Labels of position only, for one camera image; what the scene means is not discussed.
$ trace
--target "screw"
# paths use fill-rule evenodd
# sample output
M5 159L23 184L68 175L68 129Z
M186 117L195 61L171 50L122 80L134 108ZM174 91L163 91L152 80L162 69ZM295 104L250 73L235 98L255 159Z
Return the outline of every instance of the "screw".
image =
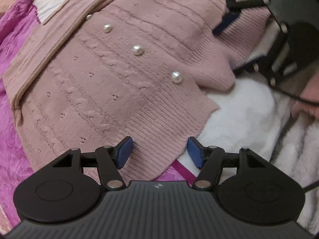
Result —
M258 71L259 71L259 66L258 66L257 63L254 64L254 70L255 70L255 72L258 72Z
M263 0L263 2L265 3L265 5L269 4L269 0Z
M208 187L211 186L211 183L207 180L200 180L195 182L195 186L200 188L200 189L207 189Z
M275 80L275 78L270 78L270 85L271 86L275 86L276 85L276 80Z
M111 180L106 185L111 189L118 189L123 186L123 183L119 180Z
M283 33L287 33L288 32L288 28L287 28L286 24L281 23L280 24L280 28L281 28Z

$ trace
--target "pearl bead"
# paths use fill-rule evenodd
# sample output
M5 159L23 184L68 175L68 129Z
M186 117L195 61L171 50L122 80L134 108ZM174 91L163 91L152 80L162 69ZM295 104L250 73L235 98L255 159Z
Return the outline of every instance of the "pearl bead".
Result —
M92 16L93 16L93 14L89 14L89 15L87 16L87 21L90 20L90 19L92 18Z
M140 56L144 53L144 49L140 45L135 45L133 47L133 52L134 52L134 55Z
M113 29L113 26L111 24L105 24L104 30L106 33L109 33Z
M171 78L174 83L181 83L183 81L183 77L179 72L173 72Z

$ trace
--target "pink knit sweater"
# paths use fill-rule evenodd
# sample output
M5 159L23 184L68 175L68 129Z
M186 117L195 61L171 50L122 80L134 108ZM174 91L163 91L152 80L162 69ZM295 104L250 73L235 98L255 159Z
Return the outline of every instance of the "pink knit sweater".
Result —
M230 89L231 67L252 50L268 16L248 10L215 38L224 9L225 0L69 0L37 26L3 76L34 171L68 148L90 152L130 135L135 148L123 178L160 175L218 108L198 86ZM171 81L173 71L181 83Z

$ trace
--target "magenta bedsheet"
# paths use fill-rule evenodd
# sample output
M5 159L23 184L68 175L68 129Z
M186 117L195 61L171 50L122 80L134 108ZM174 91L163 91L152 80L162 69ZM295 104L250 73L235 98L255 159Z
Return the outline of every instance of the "magenta bedsheet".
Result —
M39 24L36 8L31 0L17 0L0 19L0 76ZM12 227L20 222L13 204L16 186L33 171L23 151L11 117L11 109L0 80L0 202Z

